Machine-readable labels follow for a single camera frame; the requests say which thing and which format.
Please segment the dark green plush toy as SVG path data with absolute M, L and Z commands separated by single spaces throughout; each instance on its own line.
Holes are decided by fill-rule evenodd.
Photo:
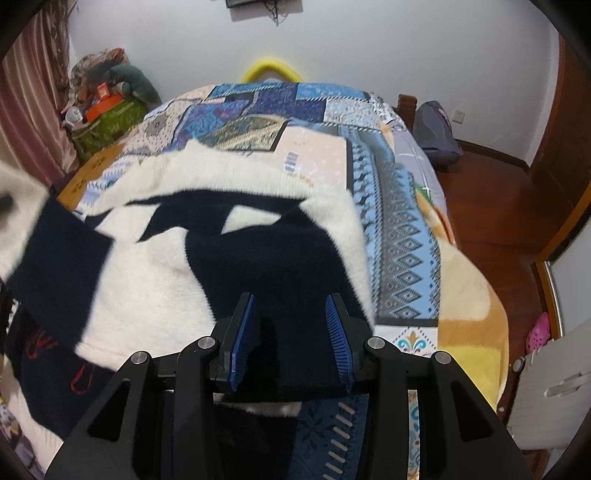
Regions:
M 138 68 L 129 64 L 117 64 L 106 72 L 108 82 L 115 85 L 126 97 L 134 97 L 149 109 L 161 104 L 161 99 L 151 82 Z

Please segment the cream and navy striped sweater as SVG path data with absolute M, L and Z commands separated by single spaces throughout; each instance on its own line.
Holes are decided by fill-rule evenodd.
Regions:
M 3 398 L 47 469 L 136 351 L 180 351 L 243 293 L 270 324 L 273 378 L 338 378 L 325 299 L 373 325 L 366 239 L 352 195 L 197 141 L 143 157 L 77 217 L 1 168 L 1 279 L 23 307 Z

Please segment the blue patchwork bedspread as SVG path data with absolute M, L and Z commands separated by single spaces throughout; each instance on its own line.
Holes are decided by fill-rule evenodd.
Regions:
M 404 352 L 433 352 L 446 242 L 398 161 L 418 152 L 390 105 L 341 85 L 221 84 L 158 107 L 78 210 L 118 245 L 180 231 L 204 313 L 197 327 L 144 313 L 119 324 L 121 308 L 101 303 L 77 354 L 114 369 L 140 348 L 176 351 L 249 292 L 259 342 L 242 347 L 238 386 L 294 415 L 294 390 L 342 386 L 332 294 Z

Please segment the wall mounted black monitor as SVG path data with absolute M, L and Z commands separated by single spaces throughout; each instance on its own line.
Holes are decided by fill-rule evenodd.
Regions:
M 254 3 L 259 3 L 260 1 L 262 0 L 225 0 L 225 5 L 228 9 L 232 9 L 252 5 Z

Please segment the wooden bed post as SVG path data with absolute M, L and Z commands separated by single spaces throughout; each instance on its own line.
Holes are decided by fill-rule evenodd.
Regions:
M 415 96 L 400 94 L 396 111 L 409 130 L 412 130 L 415 123 L 418 100 Z

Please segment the yellow orange fleece blanket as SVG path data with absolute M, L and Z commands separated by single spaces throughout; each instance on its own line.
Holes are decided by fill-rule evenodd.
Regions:
M 509 325 L 489 281 L 456 245 L 443 214 L 421 193 L 416 199 L 440 252 L 438 346 L 452 354 L 492 408 L 509 371 Z

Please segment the grey blue backpack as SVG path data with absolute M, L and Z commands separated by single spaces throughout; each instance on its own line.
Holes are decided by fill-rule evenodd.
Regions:
M 463 155 L 450 119 L 438 101 L 425 102 L 418 108 L 413 136 L 433 165 L 455 164 Z

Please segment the striped pink curtain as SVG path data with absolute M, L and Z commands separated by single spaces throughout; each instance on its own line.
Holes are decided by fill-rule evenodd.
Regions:
M 68 3 L 49 1 L 1 62 L 1 160 L 57 183 L 78 165 L 60 112 L 69 92 Z

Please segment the brown wooden door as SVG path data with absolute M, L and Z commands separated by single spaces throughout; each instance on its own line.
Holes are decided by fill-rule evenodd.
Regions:
M 550 116 L 529 176 L 552 221 L 539 240 L 545 248 L 590 183 L 590 71 L 564 39 Z

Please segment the green patterned storage box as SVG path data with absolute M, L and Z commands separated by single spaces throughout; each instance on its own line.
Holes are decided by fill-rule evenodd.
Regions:
M 95 153 L 118 141 L 141 123 L 146 113 L 146 106 L 140 100 L 124 99 L 84 128 L 73 131 L 70 137 L 79 160 L 84 163 Z

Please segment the pink clog shoe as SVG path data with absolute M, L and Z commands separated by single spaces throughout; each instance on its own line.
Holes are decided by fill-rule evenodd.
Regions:
M 526 353 L 530 354 L 544 347 L 551 339 L 550 319 L 547 312 L 543 312 L 536 320 L 526 338 Z

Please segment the white panel board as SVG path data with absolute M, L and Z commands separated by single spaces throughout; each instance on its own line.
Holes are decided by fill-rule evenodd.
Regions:
M 590 323 L 525 358 L 507 429 L 522 450 L 564 449 L 590 409 Z

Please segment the yellow foam headboard arch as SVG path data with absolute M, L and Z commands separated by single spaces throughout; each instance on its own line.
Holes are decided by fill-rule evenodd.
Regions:
M 304 78 L 293 67 L 274 57 L 263 57 L 253 62 L 242 75 L 240 82 L 253 83 L 270 77 L 293 83 L 304 82 Z

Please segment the wall power socket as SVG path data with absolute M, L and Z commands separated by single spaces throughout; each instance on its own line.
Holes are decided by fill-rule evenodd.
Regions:
M 455 123 L 462 124 L 464 122 L 464 118 L 465 118 L 465 113 L 463 111 L 461 111 L 461 110 L 454 111 L 452 120 Z

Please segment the orange box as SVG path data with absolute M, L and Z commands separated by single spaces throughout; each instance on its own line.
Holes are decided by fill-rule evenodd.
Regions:
M 108 112 L 124 100 L 120 94 L 113 94 L 93 104 L 86 112 L 86 119 L 89 123 L 95 121 L 102 114 Z

